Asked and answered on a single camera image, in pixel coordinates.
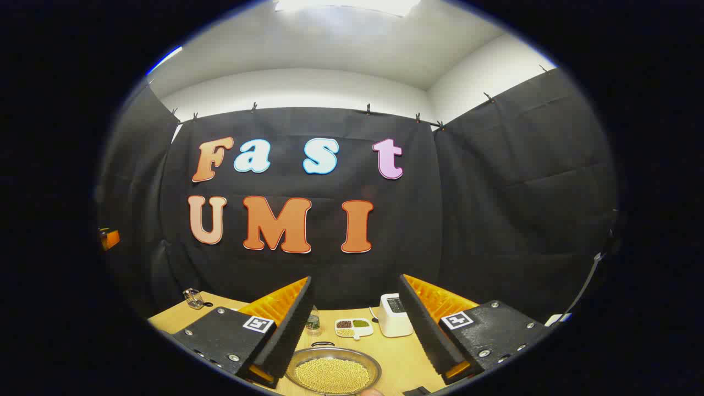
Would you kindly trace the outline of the black backdrop cloth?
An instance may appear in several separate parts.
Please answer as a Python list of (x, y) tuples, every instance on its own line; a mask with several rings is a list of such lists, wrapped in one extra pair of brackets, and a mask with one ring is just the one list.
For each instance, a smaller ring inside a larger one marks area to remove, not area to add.
[(558, 69), (438, 130), (336, 108), (179, 123), (145, 88), (95, 195), (120, 236), (108, 265), (143, 317), (187, 288), (249, 303), (306, 277), (320, 309), (363, 308), (408, 274), (543, 322), (618, 215), (605, 133)]

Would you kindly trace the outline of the pile of yellow soybeans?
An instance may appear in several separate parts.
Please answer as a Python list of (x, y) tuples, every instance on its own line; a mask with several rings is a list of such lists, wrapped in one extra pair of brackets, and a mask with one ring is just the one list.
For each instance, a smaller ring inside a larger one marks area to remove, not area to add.
[(297, 366), (294, 374), (303, 386), (324, 394), (357, 393), (371, 378), (362, 364), (336, 358), (312, 359)]

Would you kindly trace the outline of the steel pot with black handle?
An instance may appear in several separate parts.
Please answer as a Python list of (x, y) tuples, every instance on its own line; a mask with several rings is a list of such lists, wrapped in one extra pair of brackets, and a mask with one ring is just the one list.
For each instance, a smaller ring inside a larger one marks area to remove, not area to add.
[[(305, 363), (305, 362), (310, 361), (312, 359), (319, 359), (319, 358), (345, 359), (345, 360), (360, 363), (360, 364), (362, 364), (362, 366), (364, 366), (370, 372), (371, 378), (369, 380), (369, 383), (361, 391), (357, 391), (357, 393), (349, 393), (349, 394), (318, 393), (318, 392), (313, 391), (312, 389), (309, 389), (309, 388), (303, 386), (299, 382), (299, 380), (296, 379), (296, 376), (294, 374), (294, 369), (302, 363)], [(376, 385), (376, 383), (380, 380), (381, 375), (382, 375), (381, 366), (377, 362), (377, 360), (372, 358), (372, 356), (369, 356), (368, 354), (365, 354), (365, 353), (361, 353), (360, 351), (357, 351), (355, 349), (340, 348), (339, 346), (336, 346), (336, 344), (330, 343), (330, 342), (312, 343), (311, 346), (309, 346), (309, 348), (299, 349), (298, 351), (295, 351), (292, 358), (291, 358), (289, 366), (288, 366), (287, 370), (285, 371), (285, 376), (290, 381), (292, 381), (292, 383), (296, 384), (297, 386), (302, 387), (303, 389), (307, 389), (307, 391), (312, 391), (316, 394), (322, 394), (323, 396), (353, 396), (354, 394), (360, 394), (365, 389), (373, 388), (373, 386)]]

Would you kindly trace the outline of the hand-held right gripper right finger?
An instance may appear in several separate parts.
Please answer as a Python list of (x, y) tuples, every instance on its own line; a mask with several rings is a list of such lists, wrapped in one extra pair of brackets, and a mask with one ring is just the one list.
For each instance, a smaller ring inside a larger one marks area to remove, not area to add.
[(549, 331), (502, 301), (478, 304), (407, 274), (398, 278), (398, 296), (445, 385), (507, 365)]

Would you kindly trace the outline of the glass mug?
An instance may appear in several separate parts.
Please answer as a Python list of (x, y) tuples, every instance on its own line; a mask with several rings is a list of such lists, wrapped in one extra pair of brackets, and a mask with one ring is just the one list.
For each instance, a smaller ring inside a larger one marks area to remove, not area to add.
[(212, 307), (213, 303), (204, 301), (203, 296), (201, 295), (201, 292), (199, 290), (196, 290), (194, 288), (188, 288), (183, 291), (183, 297), (184, 301), (186, 301), (187, 306), (200, 310), (203, 309), (204, 307)]

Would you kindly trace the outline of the white toaster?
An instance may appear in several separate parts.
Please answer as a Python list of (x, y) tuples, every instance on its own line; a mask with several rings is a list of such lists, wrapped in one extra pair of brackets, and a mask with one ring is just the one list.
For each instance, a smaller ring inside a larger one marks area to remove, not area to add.
[(377, 318), (382, 335), (387, 338), (405, 337), (414, 333), (398, 293), (380, 296)]

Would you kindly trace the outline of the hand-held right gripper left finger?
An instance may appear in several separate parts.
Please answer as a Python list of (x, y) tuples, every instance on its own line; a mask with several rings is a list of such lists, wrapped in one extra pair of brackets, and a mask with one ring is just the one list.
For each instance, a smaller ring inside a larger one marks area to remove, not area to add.
[(313, 295), (314, 280), (306, 277), (238, 310), (216, 306), (169, 336), (230, 375), (276, 388), (314, 308)]

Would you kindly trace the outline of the ceiling light panel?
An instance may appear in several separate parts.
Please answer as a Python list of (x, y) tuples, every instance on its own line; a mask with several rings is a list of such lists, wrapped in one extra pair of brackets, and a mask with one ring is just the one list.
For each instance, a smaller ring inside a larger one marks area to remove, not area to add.
[(393, 16), (405, 17), (420, 2), (421, 0), (276, 0), (274, 11), (342, 7), (371, 10)]

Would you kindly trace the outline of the white divided dish of beans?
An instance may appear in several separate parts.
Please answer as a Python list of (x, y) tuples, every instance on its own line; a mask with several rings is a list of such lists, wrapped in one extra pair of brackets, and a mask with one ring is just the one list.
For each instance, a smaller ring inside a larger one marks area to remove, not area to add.
[(345, 318), (335, 322), (334, 332), (342, 338), (359, 340), (362, 337), (371, 336), (374, 328), (372, 322), (365, 318)]

